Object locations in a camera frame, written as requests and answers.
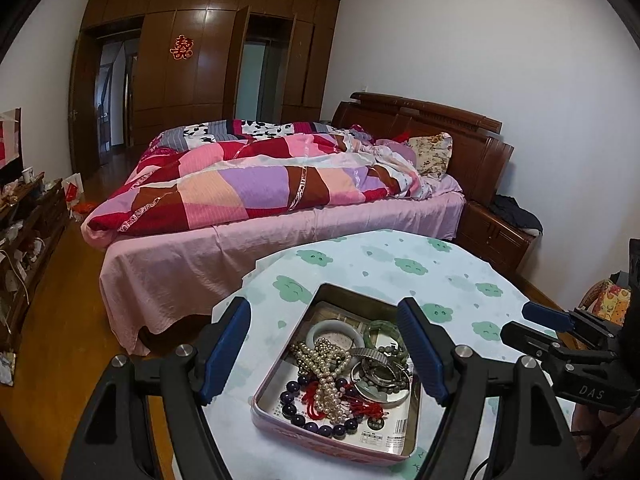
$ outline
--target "metal screw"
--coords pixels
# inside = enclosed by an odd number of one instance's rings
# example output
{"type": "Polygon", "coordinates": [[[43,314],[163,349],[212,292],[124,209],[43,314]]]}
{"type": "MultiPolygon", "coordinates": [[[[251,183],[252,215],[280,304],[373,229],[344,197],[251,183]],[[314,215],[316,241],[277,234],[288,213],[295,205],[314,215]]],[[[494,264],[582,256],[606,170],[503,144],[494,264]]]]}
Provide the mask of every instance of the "metal screw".
{"type": "Polygon", "coordinates": [[[525,355],[524,357],[522,357],[520,359],[520,362],[525,368],[535,368],[536,366],[538,366],[538,362],[529,355],[525,355]]]}
{"type": "Polygon", "coordinates": [[[474,351],[467,345],[458,345],[456,346],[456,354],[459,357],[467,358],[471,357],[474,354],[474,351]]]}
{"type": "Polygon", "coordinates": [[[118,354],[111,360],[111,366],[114,368],[122,368],[125,364],[127,364],[127,356],[123,354],[118,354]]]}
{"type": "Polygon", "coordinates": [[[189,344],[178,345],[175,349],[175,354],[180,357],[190,356],[192,352],[193,352],[193,346],[189,344]]]}

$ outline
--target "television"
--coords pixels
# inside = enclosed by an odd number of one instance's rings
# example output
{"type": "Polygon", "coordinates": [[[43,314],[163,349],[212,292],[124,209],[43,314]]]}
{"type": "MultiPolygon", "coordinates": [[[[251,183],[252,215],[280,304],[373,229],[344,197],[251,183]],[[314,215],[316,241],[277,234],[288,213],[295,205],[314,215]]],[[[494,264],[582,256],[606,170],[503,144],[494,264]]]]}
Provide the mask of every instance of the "television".
{"type": "Polygon", "coordinates": [[[22,176],[20,108],[0,113],[0,186],[22,176]]]}

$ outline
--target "wooden headboard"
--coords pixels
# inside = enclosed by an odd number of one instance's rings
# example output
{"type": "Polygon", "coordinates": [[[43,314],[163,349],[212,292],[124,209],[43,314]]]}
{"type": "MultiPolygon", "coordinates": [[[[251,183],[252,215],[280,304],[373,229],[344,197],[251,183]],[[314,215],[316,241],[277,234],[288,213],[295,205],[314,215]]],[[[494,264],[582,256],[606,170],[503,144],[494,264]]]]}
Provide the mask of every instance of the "wooden headboard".
{"type": "Polygon", "coordinates": [[[393,139],[405,132],[428,137],[447,132],[453,152],[447,173],[453,176],[468,200],[488,206],[500,183],[513,146],[498,138],[502,123],[473,112],[427,101],[393,95],[355,92],[341,102],[332,125],[349,128],[359,124],[375,139],[393,139]]]}

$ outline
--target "nightstand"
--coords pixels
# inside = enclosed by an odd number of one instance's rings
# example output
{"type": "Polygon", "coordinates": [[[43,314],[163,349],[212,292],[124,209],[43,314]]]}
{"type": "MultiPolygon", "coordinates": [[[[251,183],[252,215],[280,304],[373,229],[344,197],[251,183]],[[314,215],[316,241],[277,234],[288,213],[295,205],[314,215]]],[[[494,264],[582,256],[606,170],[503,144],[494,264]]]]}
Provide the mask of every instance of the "nightstand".
{"type": "Polygon", "coordinates": [[[479,203],[467,202],[454,243],[512,280],[533,240],[479,203]]]}

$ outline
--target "blue gripper pad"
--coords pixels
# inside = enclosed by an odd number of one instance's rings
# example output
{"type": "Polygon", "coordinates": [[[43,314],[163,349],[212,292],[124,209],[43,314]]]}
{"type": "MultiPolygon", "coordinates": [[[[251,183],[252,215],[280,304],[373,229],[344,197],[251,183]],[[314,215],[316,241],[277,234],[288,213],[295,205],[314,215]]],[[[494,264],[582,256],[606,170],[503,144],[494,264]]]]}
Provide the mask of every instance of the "blue gripper pad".
{"type": "Polygon", "coordinates": [[[239,301],[236,312],[228,321],[205,365],[204,384],[198,393],[203,404],[209,404],[213,397],[217,397],[225,389],[226,380],[251,325],[251,306],[245,298],[235,298],[227,308],[234,307],[236,301],[239,301]]]}
{"type": "Polygon", "coordinates": [[[574,322],[568,313],[533,303],[533,301],[527,301],[524,304],[522,317],[556,332],[570,332],[574,329],[574,322]]]}
{"type": "Polygon", "coordinates": [[[422,387],[428,396],[433,397],[438,404],[443,404],[449,397],[449,391],[444,381],[444,366],[440,356],[429,341],[420,322],[405,298],[398,303],[396,321],[404,344],[406,345],[414,368],[422,387]]]}

